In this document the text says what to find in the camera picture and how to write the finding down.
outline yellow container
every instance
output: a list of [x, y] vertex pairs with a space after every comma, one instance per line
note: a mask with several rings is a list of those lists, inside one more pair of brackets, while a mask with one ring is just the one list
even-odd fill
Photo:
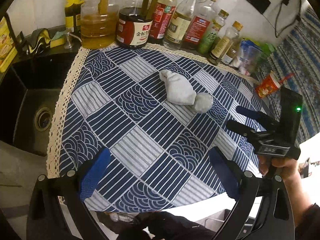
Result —
[[7, 22], [2, 18], [0, 22], [0, 72], [5, 72], [17, 55], [13, 40], [9, 33]]

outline red cup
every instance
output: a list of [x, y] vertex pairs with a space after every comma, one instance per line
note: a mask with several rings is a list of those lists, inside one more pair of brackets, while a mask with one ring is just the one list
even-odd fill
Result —
[[260, 98], [264, 98], [273, 92], [276, 92], [281, 85], [276, 79], [275, 75], [271, 72], [259, 85], [256, 87], [256, 92]]

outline human hand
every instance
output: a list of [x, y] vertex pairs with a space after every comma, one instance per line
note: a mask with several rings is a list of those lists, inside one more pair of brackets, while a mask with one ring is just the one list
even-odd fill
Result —
[[[269, 164], [267, 163], [267, 158], [265, 156], [258, 155], [259, 158], [259, 171], [265, 176], [269, 170]], [[286, 182], [298, 172], [298, 161], [284, 158], [273, 158], [271, 163], [274, 167], [283, 168], [280, 176], [283, 181]]]

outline kitchen sink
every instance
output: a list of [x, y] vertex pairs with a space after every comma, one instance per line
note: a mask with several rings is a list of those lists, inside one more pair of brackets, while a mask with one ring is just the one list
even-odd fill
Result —
[[52, 116], [75, 51], [12, 63], [0, 83], [0, 140], [46, 156]]

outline human arm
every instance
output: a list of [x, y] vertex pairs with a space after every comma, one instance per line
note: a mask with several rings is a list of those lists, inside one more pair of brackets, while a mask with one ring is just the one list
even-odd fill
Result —
[[[263, 176], [268, 173], [269, 166], [267, 165], [264, 156], [259, 158], [259, 171]], [[272, 165], [278, 168], [283, 168], [280, 176], [284, 181], [290, 199], [294, 224], [297, 227], [304, 217], [305, 212], [313, 205], [308, 194], [303, 191], [301, 177], [298, 172], [298, 162], [289, 158], [273, 158]]]

